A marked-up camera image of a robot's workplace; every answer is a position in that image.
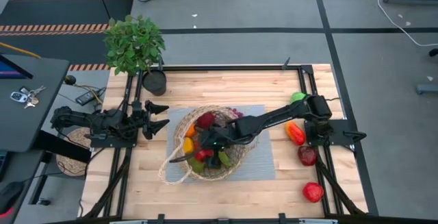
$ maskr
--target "butcher block tabletop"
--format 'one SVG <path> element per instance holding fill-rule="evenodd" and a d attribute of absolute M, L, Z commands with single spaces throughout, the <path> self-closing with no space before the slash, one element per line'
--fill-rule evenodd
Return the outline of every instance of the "butcher block tabletop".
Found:
<path fill-rule="evenodd" d="M 340 97 L 329 64 L 313 64 L 316 88 L 326 99 Z M 292 93 L 300 91 L 298 71 L 245 70 L 245 71 L 166 71 L 167 92 L 153 96 L 142 88 L 140 100 L 150 100 L 171 108 L 195 108 L 202 105 L 264 105 L 269 112 L 289 104 Z M 123 100 L 127 75 L 109 74 L 103 109 L 117 108 Z M 310 83 L 306 78 L 307 92 Z M 136 88 L 134 78 L 131 98 Z M 343 119 L 339 99 L 329 101 L 332 119 Z M 167 112 L 153 116 L 154 120 L 167 119 Z M 302 119 L 294 120 L 304 130 Z M 302 195 L 307 182 L 318 182 L 314 166 L 303 166 L 297 149 L 285 133 L 284 124 L 268 129 L 275 167 L 274 180 L 197 182 L 169 186 L 158 178 L 158 170 L 166 159 L 166 127 L 152 140 L 141 132 L 132 151 L 129 178 L 123 210 L 123 219 L 264 219 L 324 217 L 322 204 L 310 203 Z M 124 150 L 120 155 L 123 160 Z M 367 205 L 353 152 L 341 146 L 331 146 L 331 155 L 339 185 L 364 212 Z M 106 148 L 91 161 L 82 194 L 84 213 L 98 201 L 108 185 L 114 149 Z M 328 202 L 332 213 L 335 204 L 330 185 L 326 181 Z M 113 197 L 115 214 L 119 189 Z"/>

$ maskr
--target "grapes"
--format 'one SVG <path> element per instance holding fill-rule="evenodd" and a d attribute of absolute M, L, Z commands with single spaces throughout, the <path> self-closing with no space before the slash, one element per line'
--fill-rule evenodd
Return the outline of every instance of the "grapes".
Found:
<path fill-rule="evenodd" d="M 244 114 L 242 114 L 241 112 L 237 111 L 235 108 L 233 108 L 232 111 L 233 111 L 233 113 L 234 113 L 235 115 L 237 115 L 237 117 L 239 117 L 239 118 L 240 118 L 240 117 L 243 117 L 243 115 L 244 115 Z"/>

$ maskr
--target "plant pot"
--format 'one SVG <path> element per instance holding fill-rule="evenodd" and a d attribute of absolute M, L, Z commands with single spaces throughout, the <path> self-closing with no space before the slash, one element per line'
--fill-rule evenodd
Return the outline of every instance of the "plant pot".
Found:
<path fill-rule="evenodd" d="M 145 89 L 156 96 L 166 93 L 166 75 L 160 70 L 151 70 L 143 75 L 142 84 Z"/>

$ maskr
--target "woven placemat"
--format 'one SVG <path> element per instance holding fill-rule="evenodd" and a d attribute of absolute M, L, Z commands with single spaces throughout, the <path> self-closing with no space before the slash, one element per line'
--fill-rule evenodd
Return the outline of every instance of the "woven placemat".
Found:
<path fill-rule="evenodd" d="M 84 136 L 89 133 L 90 129 L 82 127 L 70 132 L 67 134 L 67 136 L 72 141 L 89 148 L 91 145 L 91 140 Z M 86 163 L 79 162 L 62 155 L 56 155 L 56 162 L 61 172 L 68 176 L 77 177 L 85 174 L 85 167 L 87 165 Z"/>
<path fill-rule="evenodd" d="M 244 115 L 259 116 L 265 113 L 264 105 L 245 105 L 245 106 L 230 106 L 237 109 L 238 112 Z M 184 116 L 189 114 L 194 108 L 169 109 L 168 117 L 170 119 L 167 124 L 167 147 L 166 157 L 173 151 L 173 136 L 175 128 Z M 275 167 L 272 157 L 271 142 L 269 133 L 263 131 L 258 135 L 259 144 L 245 156 L 242 165 L 234 173 L 224 180 L 274 180 Z M 170 163 L 166 168 L 166 180 L 175 182 L 184 176 L 185 172 L 177 163 Z M 183 183 L 193 183 L 194 179 L 187 178 Z"/>

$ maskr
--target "gray floor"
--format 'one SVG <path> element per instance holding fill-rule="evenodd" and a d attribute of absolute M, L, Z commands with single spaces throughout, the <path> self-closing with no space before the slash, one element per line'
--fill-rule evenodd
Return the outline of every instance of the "gray floor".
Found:
<path fill-rule="evenodd" d="M 324 0 L 324 4 L 331 27 L 391 27 L 376 0 Z M 384 7 L 401 25 L 438 27 L 436 7 Z M 322 26 L 315 0 L 134 1 L 132 14 L 150 16 L 165 29 Z M 438 42 L 437 34 L 413 37 L 421 43 Z M 287 57 L 291 63 L 331 63 L 323 34 L 164 38 L 167 64 L 282 63 Z M 363 148 L 380 214 L 438 219 L 438 96 L 415 93 L 416 84 L 438 84 L 438 58 L 426 56 L 430 48 L 416 47 L 403 34 L 335 34 L 334 39 L 358 127 L 368 134 Z M 75 74 L 82 84 L 95 86 L 102 86 L 107 78 L 104 72 Z M 62 92 L 77 96 L 76 90 L 67 88 Z M 58 97 L 54 108 L 61 105 L 71 104 Z M 69 220 L 76 215 L 83 182 L 54 178 L 48 185 L 43 195 L 53 198 L 53 206 L 23 206 L 17 223 Z"/>

